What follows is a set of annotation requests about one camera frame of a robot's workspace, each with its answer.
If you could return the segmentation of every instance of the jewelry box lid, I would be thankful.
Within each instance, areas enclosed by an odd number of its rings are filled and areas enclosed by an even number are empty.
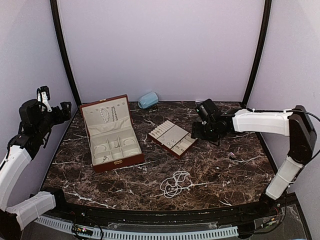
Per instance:
[[[120,95],[80,106],[89,137],[132,127],[128,96]]]

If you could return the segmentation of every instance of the white cord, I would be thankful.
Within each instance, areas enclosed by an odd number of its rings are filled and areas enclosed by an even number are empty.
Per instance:
[[[188,176],[190,176],[190,173],[187,171],[176,171],[172,177],[168,177],[167,179],[163,180],[160,185],[160,190],[163,191],[163,195],[167,199],[172,199],[174,196],[180,194],[183,187],[180,186],[179,183],[183,183]],[[174,180],[174,185],[169,183],[170,180]]]

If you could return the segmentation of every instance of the removable jewelry tray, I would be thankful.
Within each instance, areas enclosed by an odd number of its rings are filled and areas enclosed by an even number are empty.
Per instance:
[[[127,95],[84,104],[80,110],[95,172],[145,161],[133,129]]]
[[[180,159],[197,141],[191,133],[167,120],[148,133],[148,137]]]

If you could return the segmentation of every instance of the black pole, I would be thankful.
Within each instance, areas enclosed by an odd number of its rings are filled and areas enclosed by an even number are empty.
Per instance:
[[[268,23],[269,23],[269,17],[270,17],[270,11],[271,11],[271,3],[272,3],[272,0],[265,0],[265,2],[264,2],[264,10],[263,10],[263,17],[262,17],[262,24],[261,24],[261,29],[260,29],[258,45],[256,47],[249,81],[246,86],[246,90],[245,90],[243,100],[242,100],[242,104],[245,107],[248,104],[252,89],[254,87],[259,64],[260,64],[260,60],[261,60],[261,56],[262,56],[262,52],[264,50],[267,29],[268,29]]]
[[[74,75],[72,74],[68,54],[67,54],[67,49],[65,45],[65,40],[64,40],[64,35],[62,33],[62,28],[61,28],[61,22],[60,22],[60,17],[59,17],[59,10],[58,10],[58,3],[57,0],[50,0],[51,4],[51,12],[52,12],[52,18],[53,18],[53,23],[54,23],[54,28],[55,28],[55,34],[56,34],[56,39],[58,40],[59,48],[60,48],[60,54],[62,57],[64,69],[66,76],[68,78],[70,88],[74,97],[74,101],[77,106],[80,106],[81,100],[79,96],[79,92],[76,86],[76,82],[74,79]]]

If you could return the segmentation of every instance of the marble tabletop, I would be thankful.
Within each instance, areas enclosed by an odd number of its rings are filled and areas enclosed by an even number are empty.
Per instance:
[[[217,102],[222,110],[238,108],[234,102]],[[160,102],[139,109],[130,103],[133,128],[145,162],[95,173],[84,120],[78,111],[67,130],[44,181],[44,187],[61,188],[69,203],[100,208],[181,211],[234,206],[258,201],[274,172],[255,133],[228,134],[220,146],[205,140],[177,159],[147,138],[147,133],[169,120],[191,132],[198,115],[194,102]],[[166,198],[161,183],[173,183],[177,171],[189,175],[176,196]]]

